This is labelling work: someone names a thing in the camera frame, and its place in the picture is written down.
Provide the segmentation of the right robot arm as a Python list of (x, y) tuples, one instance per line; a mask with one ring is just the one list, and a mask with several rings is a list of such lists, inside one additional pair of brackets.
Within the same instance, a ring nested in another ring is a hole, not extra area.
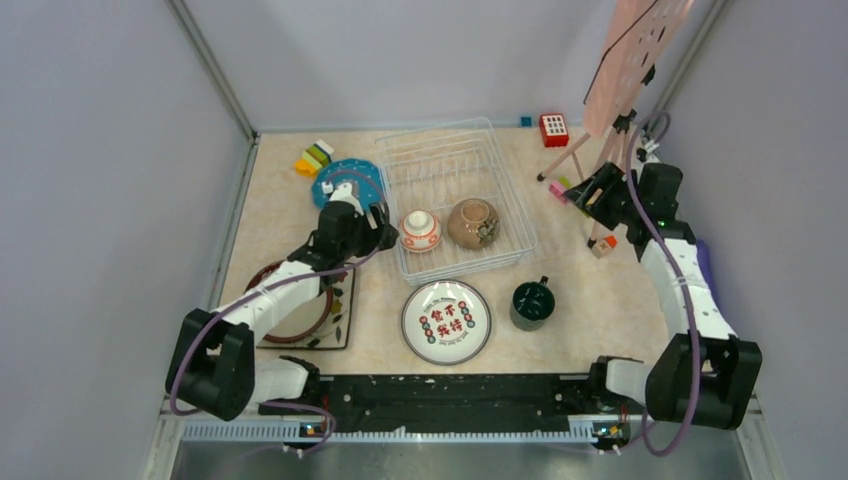
[(665, 318), (669, 343), (656, 362), (601, 356), (586, 385), (589, 404), (612, 412), (626, 398), (659, 421), (738, 428), (762, 366), (762, 352), (741, 339), (719, 310), (698, 258), (697, 239), (678, 218), (680, 169), (647, 163), (625, 173), (611, 162), (565, 197), (608, 229), (623, 225)]

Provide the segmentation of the orange patterned white bowl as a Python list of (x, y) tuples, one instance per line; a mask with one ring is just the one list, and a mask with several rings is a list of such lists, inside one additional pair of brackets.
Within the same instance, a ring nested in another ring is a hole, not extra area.
[(413, 253), (431, 251), (442, 240), (440, 221), (427, 210), (408, 212), (400, 221), (398, 231), (401, 247)]

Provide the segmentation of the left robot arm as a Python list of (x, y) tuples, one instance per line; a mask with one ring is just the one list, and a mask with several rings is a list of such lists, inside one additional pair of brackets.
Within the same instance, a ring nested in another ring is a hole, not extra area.
[(264, 281), (213, 312), (195, 308), (185, 315), (165, 380), (171, 411), (225, 421), (239, 416), (254, 393), (258, 341), (397, 238), (385, 202), (329, 201), (307, 241)]

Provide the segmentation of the brown flower glazed bowl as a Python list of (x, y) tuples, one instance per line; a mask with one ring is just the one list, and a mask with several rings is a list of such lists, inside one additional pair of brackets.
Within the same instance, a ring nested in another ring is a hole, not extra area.
[(480, 250), (498, 239), (501, 232), (500, 215), (489, 201), (468, 198), (453, 207), (446, 230), (448, 237), (459, 247)]

